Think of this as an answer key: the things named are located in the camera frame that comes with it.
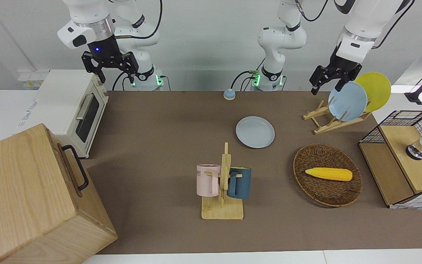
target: green indicator light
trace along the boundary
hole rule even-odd
[[[253,81],[253,86],[258,86],[260,84],[260,74],[256,74],[255,80]]]
[[[162,85],[162,79],[159,77],[159,75],[156,75],[157,85]]]

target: wooden mug stand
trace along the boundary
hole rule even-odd
[[[228,153],[229,143],[224,145],[224,154],[221,159],[221,174],[219,195],[217,197],[201,197],[201,218],[209,219],[243,219],[242,199],[227,196],[229,170],[231,168],[231,154]]]
[[[315,123],[315,125],[317,126],[317,128],[314,130],[314,134],[322,134],[328,131],[332,131],[335,129],[339,129],[341,127],[346,127],[348,125],[353,125],[356,124],[358,122],[362,122],[364,120],[367,119],[367,117],[371,114],[371,112],[363,112],[362,115],[360,115],[360,117],[351,120],[351,121],[342,121],[343,118],[348,114],[348,111],[346,111],[340,119],[337,119],[336,117],[333,117],[330,122],[327,125],[320,125],[317,120],[315,120],[315,117],[321,117],[324,115],[328,115],[331,114],[330,113],[330,109],[328,108],[330,106],[330,104],[333,102],[333,99],[335,97],[332,97],[332,99],[328,102],[328,104],[324,107],[322,107],[324,100],[322,100],[320,102],[320,104],[318,105],[317,109],[310,112],[308,111],[307,114],[303,115],[303,119],[307,120],[307,119],[312,119],[312,121]]]

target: woven tray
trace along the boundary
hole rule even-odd
[[[349,169],[353,172],[353,179],[341,182],[305,173],[306,169],[314,167]],[[362,192],[362,178],[356,164],[339,149],[329,145],[311,144],[301,148],[294,158],[293,170],[302,190],[324,205],[340,207],[352,204]]]

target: wooden crate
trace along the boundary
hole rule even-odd
[[[0,141],[0,263],[82,263],[117,239],[89,179],[42,124]]]
[[[405,148],[421,136],[413,126],[380,126],[385,143],[359,143],[380,193],[388,206],[422,194],[422,160],[410,158]]]

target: oven window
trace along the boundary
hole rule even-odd
[[[84,120],[79,121],[76,128],[76,134],[82,140],[82,142],[86,142],[87,136],[89,135],[90,128],[94,123],[95,116],[97,115],[97,111],[99,110],[99,101],[95,96],[92,98],[92,101],[89,105],[89,110],[87,110],[86,117]]]

